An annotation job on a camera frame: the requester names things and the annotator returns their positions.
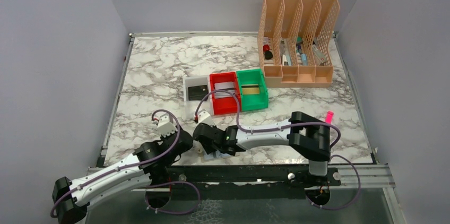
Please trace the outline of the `red plastic bin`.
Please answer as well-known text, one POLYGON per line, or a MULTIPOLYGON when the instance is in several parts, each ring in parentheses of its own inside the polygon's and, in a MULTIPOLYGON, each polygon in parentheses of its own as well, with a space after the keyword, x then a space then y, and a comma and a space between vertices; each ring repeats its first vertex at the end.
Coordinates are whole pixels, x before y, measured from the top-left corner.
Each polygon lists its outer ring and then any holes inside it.
POLYGON ((220 82, 233 82, 235 85, 235 92, 232 93, 237 99, 238 104, 235 102, 233 96, 224 93, 213 93, 211 100, 213 105, 213 111, 215 115, 233 114, 237 112, 238 107, 241 107, 240 92, 238 86, 238 80, 236 72, 216 73, 210 74, 210 87, 211 91, 214 91, 214 84, 220 82))

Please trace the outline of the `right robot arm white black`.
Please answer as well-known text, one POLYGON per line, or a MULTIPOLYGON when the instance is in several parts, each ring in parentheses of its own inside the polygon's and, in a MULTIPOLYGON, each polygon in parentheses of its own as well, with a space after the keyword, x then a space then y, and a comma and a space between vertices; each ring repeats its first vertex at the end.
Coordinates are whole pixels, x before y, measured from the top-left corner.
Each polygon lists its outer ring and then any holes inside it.
POLYGON ((193 139, 207 153, 219 151, 234 156, 237 152, 258 147, 289 146, 308 160, 311 175, 327 175, 331 159, 330 124, 295 111, 291 117, 268 125, 232 125, 219 129, 210 114, 202 111, 193 139))

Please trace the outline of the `white plastic bin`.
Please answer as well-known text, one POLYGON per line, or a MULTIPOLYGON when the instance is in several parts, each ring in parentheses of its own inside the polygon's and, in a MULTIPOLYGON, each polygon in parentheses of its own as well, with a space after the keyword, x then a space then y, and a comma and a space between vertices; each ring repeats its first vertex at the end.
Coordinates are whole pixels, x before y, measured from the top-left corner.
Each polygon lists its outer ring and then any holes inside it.
POLYGON ((209 75, 183 78, 184 118, 192 119, 200 101, 211 91, 209 75))

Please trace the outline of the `silver credit card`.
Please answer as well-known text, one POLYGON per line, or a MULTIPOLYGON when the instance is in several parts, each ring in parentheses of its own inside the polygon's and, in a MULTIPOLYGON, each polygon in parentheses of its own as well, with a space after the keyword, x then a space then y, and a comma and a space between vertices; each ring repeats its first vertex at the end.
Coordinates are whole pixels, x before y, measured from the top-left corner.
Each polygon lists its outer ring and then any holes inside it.
POLYGON ((235 85, 233 82, 220 82, 214 84, 215 90, 225 90, 234 93, 235 92, 235 85))

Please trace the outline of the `green plastic bin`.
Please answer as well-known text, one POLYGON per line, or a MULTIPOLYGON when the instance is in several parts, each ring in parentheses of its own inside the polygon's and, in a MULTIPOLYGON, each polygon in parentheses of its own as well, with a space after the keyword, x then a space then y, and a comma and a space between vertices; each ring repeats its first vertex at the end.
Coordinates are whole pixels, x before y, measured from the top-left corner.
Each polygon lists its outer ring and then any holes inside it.
POLYGON ((269 106, 269 94, 260 68, 236 71, 241 97, 241 110, 254 111, 269 106))

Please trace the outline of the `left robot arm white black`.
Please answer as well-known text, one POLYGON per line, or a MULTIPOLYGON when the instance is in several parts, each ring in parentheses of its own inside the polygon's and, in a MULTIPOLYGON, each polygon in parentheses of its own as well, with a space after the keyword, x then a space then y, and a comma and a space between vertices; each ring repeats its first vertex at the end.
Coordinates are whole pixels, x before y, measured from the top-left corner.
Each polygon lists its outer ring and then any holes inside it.
POLYGON ((124 159, 91 175, 73 180, 62 177, 55 181, 50 216, 59 223, 77 223, 95 200, 138 186, 167 187, 171 181, 167 168, 192 146, 192 136, 181 130, 145 142, 124 159))

